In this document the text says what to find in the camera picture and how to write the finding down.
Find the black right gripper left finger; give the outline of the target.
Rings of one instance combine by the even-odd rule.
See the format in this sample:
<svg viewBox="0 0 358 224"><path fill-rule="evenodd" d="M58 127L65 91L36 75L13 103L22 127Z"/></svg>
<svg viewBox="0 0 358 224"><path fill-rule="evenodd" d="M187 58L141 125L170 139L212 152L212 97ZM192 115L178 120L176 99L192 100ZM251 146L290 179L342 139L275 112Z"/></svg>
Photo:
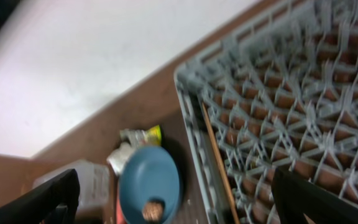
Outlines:
<svg viewBox="0 0 358 224"><path fill-rule="evenodd" d="M68 169L0 207L0 223L41 223L59 205L67 207L62 223L73 223L79 196L77 171Z"/></svg>

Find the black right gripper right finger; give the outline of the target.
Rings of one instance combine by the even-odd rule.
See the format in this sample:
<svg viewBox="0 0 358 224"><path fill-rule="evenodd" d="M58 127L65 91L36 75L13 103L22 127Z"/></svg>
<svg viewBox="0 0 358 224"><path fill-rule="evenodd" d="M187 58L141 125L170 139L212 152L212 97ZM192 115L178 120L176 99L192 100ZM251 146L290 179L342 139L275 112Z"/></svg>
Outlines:
<svg viewBox="0 0 358 224"><path fill-rule="evenodd" d="M358 208L288 170L275 169L272 193L281 224L358 223Z"/></svg>

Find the white tissue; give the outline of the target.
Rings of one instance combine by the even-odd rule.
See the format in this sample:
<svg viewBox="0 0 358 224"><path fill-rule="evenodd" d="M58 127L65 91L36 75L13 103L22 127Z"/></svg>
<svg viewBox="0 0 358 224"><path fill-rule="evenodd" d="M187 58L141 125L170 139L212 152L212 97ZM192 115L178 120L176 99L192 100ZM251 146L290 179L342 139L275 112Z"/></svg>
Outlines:
<svg viewBox="0 0 358 224"><path fill-rule="evenodd" d="M126 163L135 152L136 148L133 148L128 142L123 142L107 157L107 163L111 166L116 176L122 174Z"/></svg>

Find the brown shiitake mushroom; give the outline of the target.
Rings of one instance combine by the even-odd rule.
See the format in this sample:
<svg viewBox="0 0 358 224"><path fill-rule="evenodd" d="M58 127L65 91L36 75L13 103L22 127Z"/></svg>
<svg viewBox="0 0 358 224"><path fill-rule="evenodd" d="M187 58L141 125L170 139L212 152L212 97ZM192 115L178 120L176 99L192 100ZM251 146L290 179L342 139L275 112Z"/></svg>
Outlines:
<svg viewBox="0 0 358 224"><path fill-rule="evenodd" d="M160 222L164 213L164 204L160 201L149 201L147 202L143 209L142 215L145 221L147 222Z"/></svg>

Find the dark blue plate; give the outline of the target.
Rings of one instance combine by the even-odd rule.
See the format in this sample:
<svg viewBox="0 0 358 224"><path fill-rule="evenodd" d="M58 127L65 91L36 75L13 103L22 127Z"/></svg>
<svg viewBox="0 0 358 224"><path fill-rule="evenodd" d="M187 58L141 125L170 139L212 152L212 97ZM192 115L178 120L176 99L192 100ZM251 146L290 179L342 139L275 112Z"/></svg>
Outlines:
<svg viewBox="0 0 358 224"><path fill-rule="evenodd" d="M173 157L160 146L138 149L119 178L119 202L127 223L146 223L147 202L162 203L160 223L171 223L183 198L183 182Z"/></svg>

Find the foil snack wrapper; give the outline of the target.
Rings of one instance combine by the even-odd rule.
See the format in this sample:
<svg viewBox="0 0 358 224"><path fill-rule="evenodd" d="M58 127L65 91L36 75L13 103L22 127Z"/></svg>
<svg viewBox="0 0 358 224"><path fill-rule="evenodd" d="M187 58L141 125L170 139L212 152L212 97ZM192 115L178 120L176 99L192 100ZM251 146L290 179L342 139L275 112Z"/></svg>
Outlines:
<svg viewBox="0 0 358 224"><path fill-rule="evenodd" d="M128 140L134 148L148 145L160 146L162 143L162 132L159 125L148 130L124 129L120 131L120 137L123 140Z"/></svg>

